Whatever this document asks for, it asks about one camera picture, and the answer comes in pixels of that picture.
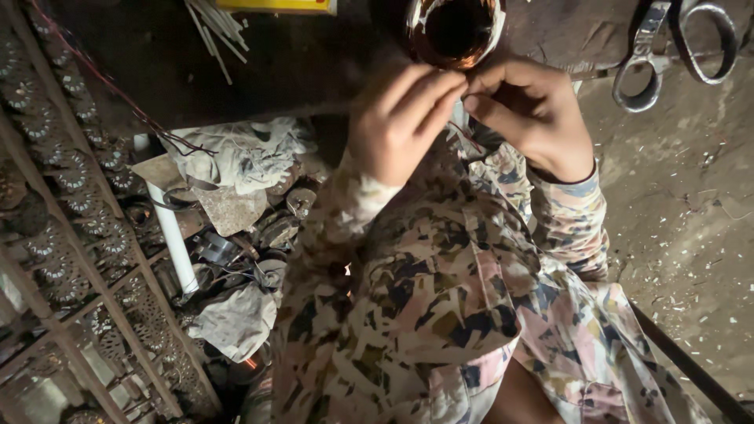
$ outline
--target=concrete floor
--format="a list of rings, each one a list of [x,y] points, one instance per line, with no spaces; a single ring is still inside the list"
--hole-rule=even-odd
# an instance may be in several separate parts
[[[616,106],[611,78],[579,92],[608,200],[610,278],[740,400],[754,400],[753,65],[739,60],[718,86],[674,66],[639,114]]]

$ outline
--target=dirty rag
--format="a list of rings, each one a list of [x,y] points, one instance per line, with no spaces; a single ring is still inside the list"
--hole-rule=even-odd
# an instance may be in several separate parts
[[[240,363],[267,340],[276,317],[275,295],[263,293],[256,284],[249,284],[226,300],[205,307],[188,328],[188,335],[205,339]]]
[[[311,132],[295,118],[241,121],[172,133],[194,146],[218,152],[184,156],[180,153],[189,153],[189,148],[178,143],[173,146],[161,138],[185,180],[190,176],[215,186],[234,186],[239,195],[274,186],[289,175],[294,155],[317,151]]]

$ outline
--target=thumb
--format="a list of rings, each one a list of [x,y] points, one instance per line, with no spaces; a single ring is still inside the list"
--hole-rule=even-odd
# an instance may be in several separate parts
[[[533,125],[530,118],[521,116],[482,94],[466,96],[464,109],[477,121],[499,132],[509,143],[520,141]]]

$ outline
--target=scissors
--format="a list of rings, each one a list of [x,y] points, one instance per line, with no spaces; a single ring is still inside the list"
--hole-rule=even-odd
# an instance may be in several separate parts
[[[686,23],[689,17],[696,13],[709,15],[720,34],[722,65],[720,66],[720,70],[713,76],[705,75],[702,72],[699,63],[694,57],[694,52],[691,51],[686,42]],[[660,96],[662,72],[670,64],[670,58],[654,54],[652,51],[652,42],[666,18],[670,21],[670,31],[673,34],[673,40],[676,43],[681,59],[691,73],[691,76],[697,81],[711,85],[719,84],[728,77],[736,62],[736,53],[738,50],[736,26],[728,16],[728,13],[725,12],[725,9],[711,2],[697,2],[697,0],[652,2],[649,11],[636,31],[631,56],[618,70],[618,74],[615,76],[615,83],[613,84],[613,98],[615,102],[628,112],[643,112],[654,106]],[[631,67],[643,63],[651,66],[652,77],[641,93],[635,96],[627,96],[621,91],[623,79]]]

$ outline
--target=hand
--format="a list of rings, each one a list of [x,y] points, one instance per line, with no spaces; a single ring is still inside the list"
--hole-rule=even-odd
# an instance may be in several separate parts
[[[404,185],[467,88],[459,72],[392,66],[352,107],[348,151],[355,164],[380,183]]]
[[[464,108],[505,137],[531,166],[559,181],[575,183],[592,174],[592,141],[567,73],[509,58],[471,79]]]

